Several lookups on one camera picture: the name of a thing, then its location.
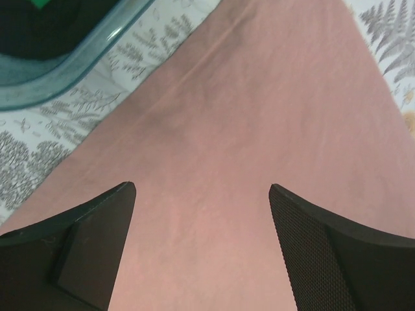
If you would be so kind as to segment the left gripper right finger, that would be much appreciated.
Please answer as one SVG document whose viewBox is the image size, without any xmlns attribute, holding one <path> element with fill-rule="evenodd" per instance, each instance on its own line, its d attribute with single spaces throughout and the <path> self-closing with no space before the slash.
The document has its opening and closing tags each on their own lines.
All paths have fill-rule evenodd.
<svg viewBox="0 0 415 311">
<path fill-rule="evenodd" d="M 278 184 L 268 197 L 298 310 L 414 310 L 414 239 L 348 220 Z"/>
</svg>

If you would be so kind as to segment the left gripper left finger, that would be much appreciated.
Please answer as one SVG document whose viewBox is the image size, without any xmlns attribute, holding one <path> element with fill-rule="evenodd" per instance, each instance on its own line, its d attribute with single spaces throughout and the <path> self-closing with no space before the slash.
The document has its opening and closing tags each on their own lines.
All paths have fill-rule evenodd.
<svg viewBox="0 0 415 311">
<path fill-rule="evenodd" d="M 135 199 L 124 182 L 1 235 L 1 309 L 107 310 Z"/>
</svg>

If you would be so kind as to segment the pink t shirt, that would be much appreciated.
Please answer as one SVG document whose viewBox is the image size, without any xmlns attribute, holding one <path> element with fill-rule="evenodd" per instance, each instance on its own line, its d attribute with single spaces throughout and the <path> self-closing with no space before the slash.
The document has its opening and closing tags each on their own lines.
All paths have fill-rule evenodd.
<svg viewBox="0 0 415 311">
<path fill-rule="evenodd" d="M 414 236 L 414 139 L 342 1 L 222 1 L 1 232 L 124 181 L 111 310 L 294 310 L 274 183 Z"/>
</svg>

